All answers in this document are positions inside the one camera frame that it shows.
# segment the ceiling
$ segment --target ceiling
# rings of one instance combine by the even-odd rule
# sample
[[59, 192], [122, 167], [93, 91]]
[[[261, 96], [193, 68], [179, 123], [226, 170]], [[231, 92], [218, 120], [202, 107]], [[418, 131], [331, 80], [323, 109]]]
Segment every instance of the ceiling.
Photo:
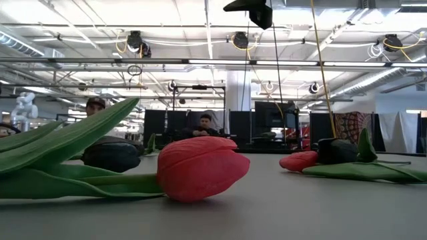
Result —
[[[142, 38], [149, 44], [152, 59], [245, 59], [246, 51], [236, 49], [231, 37], [236, 31], [248, 32], [250, 42], [255, 45], [249, 51], [251, 59], [276, 60], [276, 50], [279, 60], [314, 60], [318, 61], [316, 34], [313, 28], [312, 12], [308, 8], [286, 8], [274, 5], [274, 29], [264, 31], [249, 22], [245, 12], [224, 12], [223, 8], [230, 0], [56, 0], [50, 1], [50, 9], [46, 1], [40, 0], [2, 0], [0, 1], [0, 24], [32, 47], [54, 49], [64, 57], [75, 58], [138, 58], [139, 56], [126, 51], [120, 53], [124, 43], [116, 43], [119, 39], [125, 41], [125, 36], [131, 30], [141, 31]], [[395, 53], [372, 50], [370, 44], [382, 41], [385, 34], [397, 34], [404, 45], [413, 45], [420, 36], [427, 22], [427, 13], [397, 13], [370, 9], [363, 11], [356, 8], [316, 9], [318, 37], [322, 42], [332, 37], [322, 49], [324, 61], [396, 61], [404, 56], [402, 52]], [[417, 52], [425, 45], [420, 41], [417, 46], [406, 50], [407, 54]], [[370, 57], [371, 52], [378, 56]], [[0, 45], [0, 57], [28, 57], [14, 49]], [[32, 77], [25, 79], [8, 79], [16, 83], [52, 84], [53, 72], [42, 71], [40, 64], [14, 64], [21, 70], [30, 71]], [[66, 65], [68, 67], [84, 68], [85, 65]], [[185, 67], [174, 65], [174, 69]], [[161, 65], [143, 65], [142, 68], [161, 69]], [[77, 71], [69, 75], [68, 71], [57, 71], [56, 80], [64, 77], [60, 84], [87, 83], [88, 85], [129, 85], [142, 84], [148, 89], [93, 89], [80, 91], [78, 89], [51, 89], [60, 93], [76, 104], [84, 104], [85, 99], [73, 95], [107, 95], [109, 97], [125, 96], [168, 96], [167, 84], [173, 79], [178, 85], [215, 85], [226, 84], [226, 68], [201, 68], [189, 72], [144, 71], [140, 76], [132, 77], [126, 71]], [[273, 97], [279, 97], [277, 69], [258, 69], [256, 73], [247, 68], [251, 82], [274, 88], [268, 92]], [[346, 68], [333, 69], [325, 72], [328, 88], [333, 91], [367, 73], [370, 70], [351, 70]], [[283, 69], [280, 70], [282, 97], [301, 98], [320, 97], [310, 95], [308, 88], [313, 82], [322, 85], [322, 74], [318, 69]], [[253, 96], [265, 97], [268, 94], [263, 88]], [[212, 97], [211, 91], [188, 89], [182, 97]], [[165, 108], [170, 101], [160, 102], [153, 99], [141, 100], [146, 108]], [[191, 101], [184, 105], [188, 108], [221, 107], [222, 100]]]

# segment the white ceiling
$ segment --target white ceiling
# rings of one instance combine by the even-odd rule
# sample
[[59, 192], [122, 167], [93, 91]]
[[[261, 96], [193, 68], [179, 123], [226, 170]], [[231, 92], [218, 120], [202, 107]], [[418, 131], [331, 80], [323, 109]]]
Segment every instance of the white ceiling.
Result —
[[[56, 0], [51, 1], [55, 10], [68, 19], [72, 24], [92, 41], [105, 41], [116, 39], [119, 34], [120, 39], [124, 39], [130, 30], [140, 30], [144, 39], [155, 41], [169, 41], [181, 43], [202, 42], [207, 43], [205, 4], [201, 0]], [[211, 40], [223, 41], [213, 43], [214, 59], [245, 59], [245, 51], [236, 49], [231, 43], [224, 42], [227, 37], [231, 37], [236, 31], [247, 31], [248, 18], [244, 12], [226, 13], [223, 7], [231, 0], [209, 0], [209, 21], [211, 25]], [[343, 25], [354, 9], [318, 9], [316, 11], [320, 40], [331, 34], [335, 27]], [[385, 34], [395, 33], [404, 44], [411, 45], [417, 42], [419, 35], [414, 35], [418, 29], [426, 27], [427, 14], [417, 13], [397, 13], [383, 16], [377, 11], [373, 11], [368, 16], [362, 18], [355, 25], [349, 26], [343, 33], [339, 34], [333, 43], [364, 44], [374, 43], [377, 39], [383, 39]], [[274, 23], [277, 27], [276, 38], [278, 43], [288, 41], [300, 41], [305, 38], [307, 41], [315, 41], [314, 30], [311, 28], [313, 20], [309, 9], [279, 9], [274, 11]], [[22, 36], [33, 43], [38, 48], [53, 48], [64, 54], [66, 57], [84, 58], [114, 58], [113, 53], [117, 52], [115, 43], [99, 44], [100, 49], [95, 49], [88, 43], [76, 43], [72, 41], [34, 41], [56, 37], [60, 34], [63, 38], [83, 40], [76, 30], [67, 26], [57, 14], [46, 8], [36, 0], [1, 0], [0, 1], [0, 24], [8, 27], [14, 34]], [[162, 27], [167, 25], [183, 25], [184, 27]], [[249, 38], [255, 41], [254, 35], [260, 36], [260, 43], [273, 43], [274, 32], [270, 28], [267, 31], [255, 27], [250, 23]], [[407, 53], [417, 51], [424, 46], [424, 42], [417, 47], [407, 50]], [[149, 43], [152, 58], [200, 58], [209, 59], [208, 45], [181, 47]], [[289, 46], [279, 46], [278, 55], [281, 60], [304, 60], [316, 51], [316, 46], [308, 44], [298, 44]], [[324, 61], [365, 61], [369, 59], [369, 46], [335, 48], [327, 47], [322, 51]], [[387, 53], [387, 57], [393, 61], [401, 58], [401, 52]], [[252, 59], [276, 59], [275, 47], [265, 47], [258, 45], [250, 51]], [[0, 45], [0, 56], [22, 57], [22, 55]], [[129, 52], [122, 54], [123, 57], [134, 58], [135, 55]], [[215, 70], [213, 83], [224, 85], [226, 81], [226, 70]], [[36, 74], [51, 81], [52, 73], [36, 72]], [[278, 72], [275, 70], [257, 70], [258, 77], [264, 83], [270, 81], [273, 85], [278, 84]], [[331, 89], [349, 83], [351, 80], [363, 75], [363, 72], [351, 71], [327, 71], [325, 72], [326, 82]], [[251, 71], [252, 82], [258, 83], [258, 78]], [[131, 76], [124, 73], [126, 81]], [[153, 77], [161, 85], [166, 87], [167, 82], [175, 79], [182, 85], [205, 84], [210, 85], [212, 74], [209, 69], [196, 69], [189, 73], [152, 73], [151, 77], [143, 73], [141, 81], [149, 87], [148, 90], [127, 90], [114, 89], [120, 95], [165, 95], [157, 83], [153, 82]], [[281, 70], [282, 92], [284, 97], [301, 97], [308, 94], [308, 85], [312, 82], [322, 82], [322, 75], [319, 71], [288, 71]], [[63, 83], [74, 83], [80, 81], [91, 82], [97, 85], [119, 85], [123, 80], [119, 74], [112, 72], [78, 72], [72, 78], [66, 78]], [[139, 77], [132, 79], [132, 84], [137, 84]], [[182, 96], [191, 95], [191, 90], [183, 93]], [[211, 96], [211, 92], [206, 94], [197, 93], [200, 96]], [[153, 101], [144, 101], [143, 104], [153, 106]], [[216, 106], [211, 101], [202, 101], [200, 105]]]

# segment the red cloth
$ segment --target red cloth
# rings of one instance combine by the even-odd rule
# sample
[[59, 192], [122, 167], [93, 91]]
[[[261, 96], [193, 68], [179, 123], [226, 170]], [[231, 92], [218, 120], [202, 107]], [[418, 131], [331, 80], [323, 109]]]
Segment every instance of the red cloth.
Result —
[[194, 202], [227, 190], [249, 170], [250, 161], [234, 153], [221, 137], [176, 141], [159, 154], [157, 182], [172, 199]]
[[302, 172], [306, 167], [313, 167], [318, 160], [318, 153], [315, 151], [306, 151], [294, 153], [288, 157], [280, 159], [280, 166], [289, 171]]

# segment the desk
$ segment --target desk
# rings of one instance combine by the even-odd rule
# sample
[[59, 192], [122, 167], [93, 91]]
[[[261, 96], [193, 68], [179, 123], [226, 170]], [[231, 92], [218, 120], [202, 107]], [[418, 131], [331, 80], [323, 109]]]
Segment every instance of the desk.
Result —
[[[402, 240], [427, 239], [427, 188], [288, 173], [281, 155], [247, 155], [250, 172], [194, 204], [62, 198], [0, 200], [2, 239]], [[427, 170], [427, 159], [413, 161]], [[156, 156], [130, 173], [152, 173]]]

